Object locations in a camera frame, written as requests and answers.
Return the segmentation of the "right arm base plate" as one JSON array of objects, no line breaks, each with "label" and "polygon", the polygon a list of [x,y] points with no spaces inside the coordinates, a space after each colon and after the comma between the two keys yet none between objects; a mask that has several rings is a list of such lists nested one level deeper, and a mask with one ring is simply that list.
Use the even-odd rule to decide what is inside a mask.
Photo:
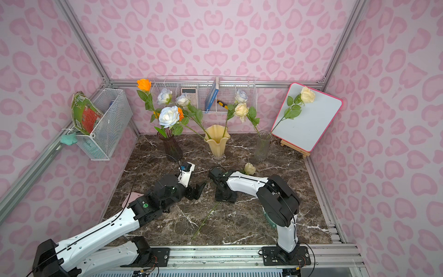
[{"label": "right arm base plate", "polygon": [[304,267],[311,265],[309,251],[305,246],[297,245],[290,253],[285,252],[278,246],[262,247],[258,254],[263,258],[265,266],[295,265]]}]

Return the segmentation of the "blue white rose three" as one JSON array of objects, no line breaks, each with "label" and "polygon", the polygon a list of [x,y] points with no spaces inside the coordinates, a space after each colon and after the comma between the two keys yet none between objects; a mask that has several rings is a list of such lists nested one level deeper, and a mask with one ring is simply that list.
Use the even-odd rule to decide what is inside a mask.
[{"label": "blue white rose three", "polygon": [[194,129],[188,126],[189,121],[193,121],[205,134],[205,128],[203,126],[203,112],[194,107],[184,94],[180,95],[176,99],[175,104],[183,111],[184,119],[181,121],[182,125],[197,134]]}]

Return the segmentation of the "blue white rose two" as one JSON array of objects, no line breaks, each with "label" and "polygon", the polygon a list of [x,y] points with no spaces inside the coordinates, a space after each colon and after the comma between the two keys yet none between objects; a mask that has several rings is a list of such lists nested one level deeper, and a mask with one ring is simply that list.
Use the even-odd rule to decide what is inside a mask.
[{"label": "blue white rose two", "polygon": [[247,96],[245,91],[237,90],[235,92],[234,104],[228,105],[228,110],[227,110],[227,115],[226,115],[225,125],[224,125],[224,132],[223,132],[222,137],[224,137],[225,134],[227,133],[227,123],[228,123],[228,121],[231,120],[233,117],[235,117],[234,110],[235,110],[236,105],[240,104],[240,103],[246,103],[247,104],[247,101],[248,101],[248,96]]}]

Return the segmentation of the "blue white rose one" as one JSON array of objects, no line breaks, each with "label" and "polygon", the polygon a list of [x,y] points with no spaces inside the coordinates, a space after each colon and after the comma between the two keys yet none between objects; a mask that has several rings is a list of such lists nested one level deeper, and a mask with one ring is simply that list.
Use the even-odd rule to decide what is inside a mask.
[{"label": "blue white rose one", "polygon": [[172,100],[172,93],[172,90],[168,88],[162,88],[157,98],[158,105],[169,105]]}]

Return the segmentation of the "orange rose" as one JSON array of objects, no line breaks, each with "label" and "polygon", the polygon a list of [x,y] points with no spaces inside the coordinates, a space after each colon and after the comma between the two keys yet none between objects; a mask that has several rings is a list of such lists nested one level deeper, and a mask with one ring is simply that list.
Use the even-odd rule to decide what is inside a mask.
[{"label": "orange rose", "polygon": [[184,115],[180,107],[178,108],[178,115],[179,115],[179,121],[182,121],[184,119]]},{"label": "orange rose", "polygon": [[150,93],[151,87],[152,83],[148,79],[140,79],[137,81],[137,94],[139,98],[144,102],[145,109],[147,111],[151,111],[153,114],[153,111],[158,111],[154,108],[153,96]]}]

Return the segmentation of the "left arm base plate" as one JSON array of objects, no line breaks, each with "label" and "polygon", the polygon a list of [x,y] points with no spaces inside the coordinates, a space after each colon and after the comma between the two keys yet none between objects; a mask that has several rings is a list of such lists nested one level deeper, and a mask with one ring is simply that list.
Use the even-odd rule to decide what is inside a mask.
[{"label": "left arm base plate", "polygon": [[122,265],[121,267],[151,268],[154,265],[158,267],[167,267],[170,251],[170,248],[150,248],[137,250],[135,261],[128,265]]}]

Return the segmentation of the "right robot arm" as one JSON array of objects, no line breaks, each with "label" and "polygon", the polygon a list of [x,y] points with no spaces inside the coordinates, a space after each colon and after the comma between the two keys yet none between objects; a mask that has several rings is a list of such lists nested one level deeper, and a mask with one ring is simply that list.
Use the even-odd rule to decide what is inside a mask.
[{"label": "right robot arm", "polygon": [[212,168],[209,178],[216,185],[217,202],[235,203],[237,193],[245,193],[259,199],[265,213],[277,225],[277,246],[289,255],[295,255],[299,245],[296,235],[296,216],[301,199],[287,182],[278,175],[254,177],[239,171]]}]

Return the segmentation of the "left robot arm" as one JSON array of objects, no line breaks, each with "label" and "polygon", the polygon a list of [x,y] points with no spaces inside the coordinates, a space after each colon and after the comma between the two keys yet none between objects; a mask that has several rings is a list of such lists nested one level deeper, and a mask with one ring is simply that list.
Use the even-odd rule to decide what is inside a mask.
[{"label": "left robot arm", "polygon": [[104,246],[158,219],[183,198],[200,198],[206,182],[189,186],[190,174],[166,174],[146,194],[104,222],[60,242],[48,239],[38,246],[31,275],[91,277],[115,267],[154,267],[159,259],[142,236],[113,248]]}]

